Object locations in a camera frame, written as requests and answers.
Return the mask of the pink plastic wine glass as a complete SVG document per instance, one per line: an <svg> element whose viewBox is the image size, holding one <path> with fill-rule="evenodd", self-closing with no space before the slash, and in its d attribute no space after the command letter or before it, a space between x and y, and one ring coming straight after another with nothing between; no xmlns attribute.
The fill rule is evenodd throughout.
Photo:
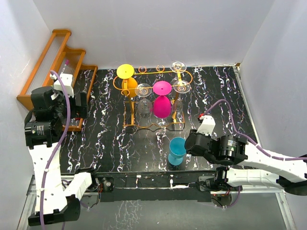
<svg viewBox="0 0 307 230"><path fill-rule="evenodd" d="M153 113L158 118L166 118L171 113L171 102L167 95L172 91L172 86L167 81L158 81L153 85L153 91L158 95L153 104Z"/></svg>

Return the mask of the orange plastic wine glass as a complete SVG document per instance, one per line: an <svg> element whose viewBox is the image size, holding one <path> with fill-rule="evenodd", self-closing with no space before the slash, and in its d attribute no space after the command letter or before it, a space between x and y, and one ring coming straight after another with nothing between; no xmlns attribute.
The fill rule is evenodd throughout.
<svg viewBox="0 0 307 230"><path fill-rule="evenodd" d="M136 97L135 89L138 86L137 81L133 78L134 67L130 64L122 64L117 69L117 76L122 79L121 87L128 89L124 91L125 96Z"/></svg>

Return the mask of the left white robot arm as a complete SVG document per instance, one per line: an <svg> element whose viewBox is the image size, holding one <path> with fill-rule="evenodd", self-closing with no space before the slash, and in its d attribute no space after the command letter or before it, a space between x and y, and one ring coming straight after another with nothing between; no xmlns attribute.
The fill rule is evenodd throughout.
<svg viewBox="0 0 307 230"><path fill-rule="evenodd" d="M78 169L67 187L62 186L60 172L60 147L67 130L62 121L75 115L74 108L67 106L62 91L52 86L31 92L33 109L24 122L26 146L32 158L36 205L28 217L29 226L45 226L76 221L81 212L81 198L99 186L93 168Z"/></svg>

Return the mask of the clear flute glass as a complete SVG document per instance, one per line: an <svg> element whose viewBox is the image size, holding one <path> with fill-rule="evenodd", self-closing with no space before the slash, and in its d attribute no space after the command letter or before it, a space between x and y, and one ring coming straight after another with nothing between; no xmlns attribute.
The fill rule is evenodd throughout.
<svg viewBox="0 0 307 230"><path fill-rule="evenodd" d="M175 73L175 77L171 80L171 85L174 85L176 81L181 80L181 74L187 69L184 62L176 60L171 63L171 70Z"/></svg>
<svg viewBox="0 0 307 230"><path fill-rule="evenodd" d="M177 80L174 83L176 92L175 100L172 105L172 117L175 119L183 112L183 96L191 89L190 84L185 80Z"/></svg>

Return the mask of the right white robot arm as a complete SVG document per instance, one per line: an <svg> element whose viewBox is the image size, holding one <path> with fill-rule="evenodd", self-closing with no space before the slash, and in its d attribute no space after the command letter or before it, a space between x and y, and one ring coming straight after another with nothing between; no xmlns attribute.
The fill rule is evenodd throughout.
<svg viewBox="0 0 307 230"><path fill-rule="evenodd" d="M213 178L200 179L199 186L208 191L244 185L266 186L306 196L307 157L287 157L231 135L213 139L210 135L190 130L185 141L187 154L203 157L217 164Z"/></svg>

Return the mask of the clear flute glass front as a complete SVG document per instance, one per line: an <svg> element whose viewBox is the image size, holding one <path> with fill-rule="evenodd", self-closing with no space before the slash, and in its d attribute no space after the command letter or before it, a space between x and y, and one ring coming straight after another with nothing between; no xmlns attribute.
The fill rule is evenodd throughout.
<svg viewBox="0 0 307 230"><path fill-rule="evenodd" d="M172 105L172 117L175 119L183 112L183 96L191 89L190 84L185 80L177 80L174 83L176 92L175 100Z"/></svg>

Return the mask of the clear grey wine glass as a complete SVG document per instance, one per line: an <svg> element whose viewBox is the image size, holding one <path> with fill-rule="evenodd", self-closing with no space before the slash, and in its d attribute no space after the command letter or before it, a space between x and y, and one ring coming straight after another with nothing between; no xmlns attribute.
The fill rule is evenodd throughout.
<svg viewBox="0 0 307 230"><path fill-rule="evenodd" d="M152 93L152 87L147 83L139 84L134 90L136 95L140 97L137 103L137 111L142 118L150 118L153 111L153 104L147 99Z"/></svg>

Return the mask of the blue plastic wine glass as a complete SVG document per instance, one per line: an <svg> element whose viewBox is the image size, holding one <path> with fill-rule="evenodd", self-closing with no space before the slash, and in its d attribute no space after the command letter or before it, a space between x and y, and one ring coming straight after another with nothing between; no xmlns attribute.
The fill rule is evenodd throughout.
<svg viewBox="0 0 307 230"><path fill-rule="evenodd" d="M174 166L178 166L183 162L183 157L186 155L185 139L181 137L173 138L169 143L168 161Z"/></svg>

